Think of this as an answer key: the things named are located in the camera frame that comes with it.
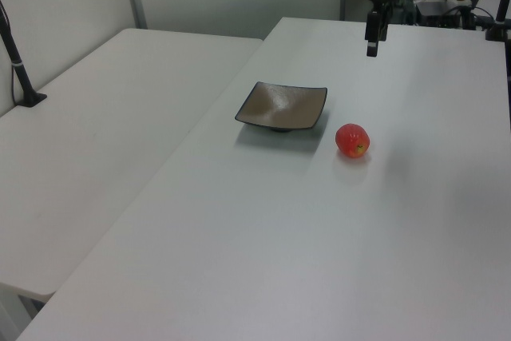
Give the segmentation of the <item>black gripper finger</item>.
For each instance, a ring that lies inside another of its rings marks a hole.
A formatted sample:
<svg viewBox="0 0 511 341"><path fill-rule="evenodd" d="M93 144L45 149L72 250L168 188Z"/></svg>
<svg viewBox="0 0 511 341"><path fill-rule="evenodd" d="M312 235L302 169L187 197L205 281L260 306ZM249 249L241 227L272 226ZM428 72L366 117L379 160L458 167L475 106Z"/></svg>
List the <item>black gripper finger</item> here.
<svg viewBox="0 0 511 341"><path fill-rule="evenodd" d="M379 41L379 13L370 12L366 18L366 55L376 57Z"/></svg>
<svg viewBox="0 0 511 341"><path fill-rule="evenodd" d="M378 28L378 40L384 42L386 40L388 24L390 20L390 5L383 4L380 13L380 23Z"/></svg>

